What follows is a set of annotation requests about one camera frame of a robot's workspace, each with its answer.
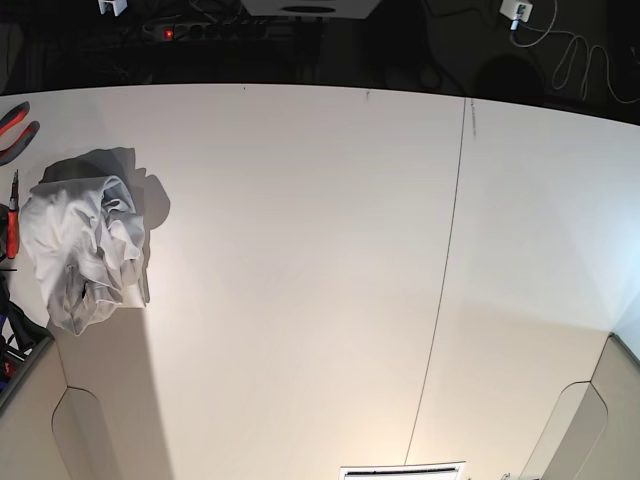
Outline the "black power strip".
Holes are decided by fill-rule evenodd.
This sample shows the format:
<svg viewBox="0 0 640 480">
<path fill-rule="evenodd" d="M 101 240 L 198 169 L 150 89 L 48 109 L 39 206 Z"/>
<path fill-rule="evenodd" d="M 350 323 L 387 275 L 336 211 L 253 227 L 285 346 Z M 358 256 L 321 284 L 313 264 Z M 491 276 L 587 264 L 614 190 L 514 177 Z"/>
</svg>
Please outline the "black power strip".
<svg viewBox="0 0 640 480">
<path fill-rule="evenodd" d="M 266 38 L 268 25 L 249 21 L 161 22 L 146 23 L 142 31 L 159 42 L 241 41 Z"/>
</svg>

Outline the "red handled cutter tool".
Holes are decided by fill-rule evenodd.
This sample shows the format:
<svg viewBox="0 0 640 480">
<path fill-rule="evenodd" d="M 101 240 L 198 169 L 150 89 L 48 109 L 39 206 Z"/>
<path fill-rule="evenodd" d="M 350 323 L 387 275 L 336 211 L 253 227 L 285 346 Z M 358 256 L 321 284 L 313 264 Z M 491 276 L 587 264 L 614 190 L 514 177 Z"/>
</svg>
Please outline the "red handled cutter tool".
<svg viewBox="0 0 640 480">
<path fill-rule="evenodd" d="M 6 256 L 8 259 L 13 260 L 19 250 L 19 178 L 18 171 L 15 171 L 13 181 L 11 185 L 11 195 L 9 199 L 9 209 L 7 217 L 7 243 L 6 243 Z"/>
</svg>

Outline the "black bag at left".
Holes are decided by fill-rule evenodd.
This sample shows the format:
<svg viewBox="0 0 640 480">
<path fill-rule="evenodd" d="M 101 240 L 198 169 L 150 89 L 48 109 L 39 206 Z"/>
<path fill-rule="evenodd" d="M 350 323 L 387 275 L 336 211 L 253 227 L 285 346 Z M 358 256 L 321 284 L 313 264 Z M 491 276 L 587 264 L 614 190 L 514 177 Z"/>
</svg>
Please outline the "black bag at left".
<svg viewBox="0 0 640 480">
<path fill-rule="evenodd" d="M 1 396 L 11 394 L 52 341 L 51 333 L 10 299 L 6 279 L 1 277 Z"/>
</svg>

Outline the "white vent grille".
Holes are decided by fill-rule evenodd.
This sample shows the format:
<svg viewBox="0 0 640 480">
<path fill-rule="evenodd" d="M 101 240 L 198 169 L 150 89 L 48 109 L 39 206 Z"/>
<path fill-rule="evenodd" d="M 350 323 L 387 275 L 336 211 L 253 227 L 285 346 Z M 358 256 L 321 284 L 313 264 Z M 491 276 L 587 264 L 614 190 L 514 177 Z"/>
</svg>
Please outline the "white vent grille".
<svg viewBox="0 0 640 480">
<path fill-rule="evenodd" d="M 403 465 L 341 467 L 340 480 L 459 480 L 463 477 L 465 461 Z"/>
</svg>

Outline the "white t-shirt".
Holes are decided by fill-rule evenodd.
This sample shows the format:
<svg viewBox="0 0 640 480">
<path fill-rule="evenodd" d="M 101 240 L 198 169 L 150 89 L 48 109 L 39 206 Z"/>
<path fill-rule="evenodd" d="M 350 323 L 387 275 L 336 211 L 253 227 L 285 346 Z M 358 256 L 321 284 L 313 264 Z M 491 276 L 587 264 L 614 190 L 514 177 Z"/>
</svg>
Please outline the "white t-shirt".
<svg viewBox="0 0 640 480">
<path fill-rule="evenodd" d="M 36 185 L 19 227 L 57 327 L 79 336 L 120 307 L 145 306 L 143 216 L 119 177 Z"/>
</svg>

